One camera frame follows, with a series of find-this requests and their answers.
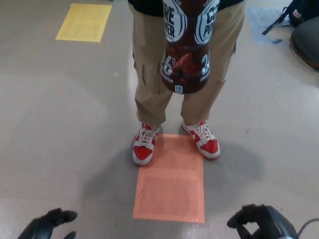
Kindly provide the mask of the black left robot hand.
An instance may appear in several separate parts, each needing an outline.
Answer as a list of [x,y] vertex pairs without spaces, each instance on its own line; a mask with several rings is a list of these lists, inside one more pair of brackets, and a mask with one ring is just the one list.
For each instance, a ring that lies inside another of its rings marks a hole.
[[74,221],[77,216],[75,211],[53,209],[33,219],[18,236],[18,239],[50,239],[56,227]]

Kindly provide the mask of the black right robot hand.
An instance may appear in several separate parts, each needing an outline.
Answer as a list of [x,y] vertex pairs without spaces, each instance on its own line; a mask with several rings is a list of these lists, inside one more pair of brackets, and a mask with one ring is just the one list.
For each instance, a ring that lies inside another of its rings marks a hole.
[[[258,229],[250,233],[244,226],[256,223]],[[227,222],[241,239],[299,239],[295,227],[272,206],[250,204],[243,206]]]

